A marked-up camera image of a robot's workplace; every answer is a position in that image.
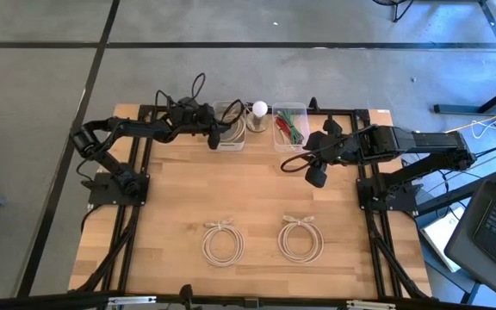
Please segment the white flat box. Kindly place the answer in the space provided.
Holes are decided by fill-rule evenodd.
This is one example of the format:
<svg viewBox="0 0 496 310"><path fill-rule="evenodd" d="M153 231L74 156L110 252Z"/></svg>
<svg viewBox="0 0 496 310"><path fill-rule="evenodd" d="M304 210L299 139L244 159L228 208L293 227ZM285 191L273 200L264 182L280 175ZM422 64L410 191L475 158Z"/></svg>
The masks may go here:
<svg viewBox="0 0 496 310"><path fill-rule="evenodd" d="M464 208L451 208L443 218L435 220L428 226L419 229L433 251L436 252L450 272L457 272L461 267L448 258L444 250L463 213Z"/></svg>

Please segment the clear plastic bin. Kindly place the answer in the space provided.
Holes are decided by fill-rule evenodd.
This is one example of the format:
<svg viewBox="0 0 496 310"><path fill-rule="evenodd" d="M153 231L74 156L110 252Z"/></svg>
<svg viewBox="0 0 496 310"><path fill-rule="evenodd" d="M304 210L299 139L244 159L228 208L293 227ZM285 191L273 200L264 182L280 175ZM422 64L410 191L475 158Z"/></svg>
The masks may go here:
<svg viewBox="0 0 496 310"><path fill-rule="evenodd" d="M302 152L310 134L307 106L300 102L272 105L274 147L277 152Z"/></svg>

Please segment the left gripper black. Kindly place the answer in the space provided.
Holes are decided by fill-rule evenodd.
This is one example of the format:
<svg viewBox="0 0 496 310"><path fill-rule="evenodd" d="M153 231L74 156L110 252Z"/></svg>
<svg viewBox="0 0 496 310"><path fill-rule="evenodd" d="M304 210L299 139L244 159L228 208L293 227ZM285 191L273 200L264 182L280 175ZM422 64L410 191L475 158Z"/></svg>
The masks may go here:
<svg viewBox="0 0 496 310"><path fill-rule="evenodd" d="M220 132L218 129L231 129L230 116L220 115L215 119L214 109L208 104L204 103L200 106L200 123L202 132L208 136L208 147L211 150L216 150L220 143Z"/></svg>

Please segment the black overhead gantry beam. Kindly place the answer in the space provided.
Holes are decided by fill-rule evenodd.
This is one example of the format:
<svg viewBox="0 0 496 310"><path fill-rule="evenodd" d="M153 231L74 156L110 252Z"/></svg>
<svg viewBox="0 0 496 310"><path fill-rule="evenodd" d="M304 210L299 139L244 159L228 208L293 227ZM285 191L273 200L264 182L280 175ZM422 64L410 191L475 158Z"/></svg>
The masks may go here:
<svg viewBox="0 0 496 310"><path fill-rule="evenodd" d="M123 295L120 291L80 292L66 294L35 295L0 299L0 310L82 310L94 307L108 306L108 299ZM288 299L288 298L258 298L258 297L215 297L160 295L156 303L178 303L187 310L196 305L238 306L256 309L258 307L334 307L346 309L346 301L357 299ZM496 310L496 307L484 307L467 304L455 304L438 301L432 298L407 299L399 297L384 297L374 300L396 305L396 310Z"/></svg>

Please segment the dark grey laptop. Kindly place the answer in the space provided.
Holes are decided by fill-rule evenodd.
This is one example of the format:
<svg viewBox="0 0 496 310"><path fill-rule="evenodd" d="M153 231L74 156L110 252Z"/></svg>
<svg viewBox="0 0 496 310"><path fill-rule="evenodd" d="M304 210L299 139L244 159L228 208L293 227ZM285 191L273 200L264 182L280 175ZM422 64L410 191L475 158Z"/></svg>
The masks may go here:
<svg viewBox="0 0 496 310"><path fill-rule="evenodd" d="M444 250L448 258L496 292L496 184L473 193Z"/></svg>

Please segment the white plastic bin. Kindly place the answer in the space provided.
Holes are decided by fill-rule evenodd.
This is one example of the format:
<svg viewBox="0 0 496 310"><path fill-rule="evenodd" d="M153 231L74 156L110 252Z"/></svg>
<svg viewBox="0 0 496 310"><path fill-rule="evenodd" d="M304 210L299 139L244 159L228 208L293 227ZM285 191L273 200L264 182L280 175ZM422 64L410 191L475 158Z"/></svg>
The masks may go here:
<svg viewBox="0 0 496 310"><path fill-rule="evenodd" d="M220 115L230 116L231 129L220 135L217 150L221 152L239 152L244 148L246 136L246 112L242 102L216 101L212 104L215 118Z"/></svg>

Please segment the silver metal bracket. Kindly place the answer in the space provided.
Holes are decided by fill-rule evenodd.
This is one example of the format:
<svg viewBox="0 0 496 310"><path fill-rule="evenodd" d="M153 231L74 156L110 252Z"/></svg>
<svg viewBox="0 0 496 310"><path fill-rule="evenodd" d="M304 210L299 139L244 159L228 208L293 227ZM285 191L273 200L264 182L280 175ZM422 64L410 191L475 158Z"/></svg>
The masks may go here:
<svg viewBox="0 0 496 310"><path fill-rule="evenodd" d="M347 310L396 310L396 305L378 301L346 301Z"/></svg>
<svg viewBox="0 0 496 310"><path fill-rule="evenodd" d="M158 298L156 296L116 296L108 299L109 306L126 306L137 304L150 304L156 303Z"/></svg>

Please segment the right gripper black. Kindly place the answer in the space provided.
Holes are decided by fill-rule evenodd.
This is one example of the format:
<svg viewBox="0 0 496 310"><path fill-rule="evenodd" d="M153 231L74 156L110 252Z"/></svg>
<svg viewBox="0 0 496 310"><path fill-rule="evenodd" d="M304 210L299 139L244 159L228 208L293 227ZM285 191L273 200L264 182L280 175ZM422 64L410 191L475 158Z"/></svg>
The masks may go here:
<svg viewBox="0 0 496 310"><path fill-rule="evenodd" d="M310 151L306 156L309 163L305 179L316 188L322 188L327 179L328 165L357 164L357 143L352 135L343 134L343 128L332 118L323 125L324 132L310 134L310 141L303 147Z"/></svg>

